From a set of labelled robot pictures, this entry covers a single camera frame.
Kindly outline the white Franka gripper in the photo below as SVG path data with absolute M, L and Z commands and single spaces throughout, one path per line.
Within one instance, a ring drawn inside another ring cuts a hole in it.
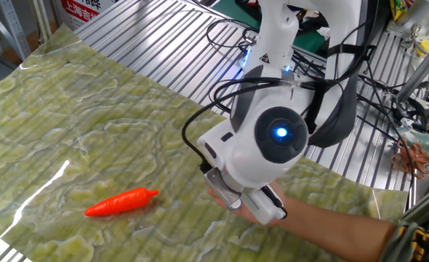
M 283 202 L 270 187 L 286 172 L 286 165 L 262 155 L 251 124 L 235 132 L 229 121 L 221 122 L 197 144 L 213 167 L 205 178 L 229 210 L 244 204 L 263 225 L 287 217 Z

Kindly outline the person's bare hand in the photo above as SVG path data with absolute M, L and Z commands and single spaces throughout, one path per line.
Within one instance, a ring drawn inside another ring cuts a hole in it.
M 277 181 L 273 181 L 271 184 L 270 184 L 270 187 L 278 194 L 278 196 L 279 196 L 279 198 L 281 199 L 281 201 L 283 202 L 283 204 L 284 204 L 284 208 L 287 210 L 287 212 L 289 212 L 289 206 L 290 206 L 290 204 L 291 203 L 293 203 L 294 202 L 294 199 L 293 198 L 291 198 L 291 197 L 289 197 L 289 196 L 287 196 L 284 192 L 283 192 L 283 190 L 282 190 L 282 188 L 281 188 L 281 186 L 278 184 L 278 182 Z M 226 206 L 225 206 L 225 204 L 224 204 L 224 202 L 218 197 L 218 195 L 215 193 L 215 191 L 211 188 L 211 187 L 207 187 L 207 193 L 208 193 L 208 195 L 210 195 L 211 197 L 213 197 L 214 198 L 214 201 L 220 206 L 220 207 L 222 207 L 222 208 L 224 208 L 225 210 L 227 210 L 227 211 L 230 211 L 231 213 L 233 213 L 233 214 L 235 214 L 235 215 L 238 215 L 238 216 L 240 216 L 240 217 L 242 217 L 242 218 L 244 218 L 244 219 L 246 219 L 247 221 L 249 221 L 249 222 L 251 222 L 251 223 L 254 223 L 254 224 L 260 224 L 260 222 L 256 219 L 256 217 L 249 211 L 249 209 L 244 205 L 244 204 L 242 204 L 241 206 L 240 206 L 240 208 L 239 209 L 237 209 L 237 210 L 229 210 Z

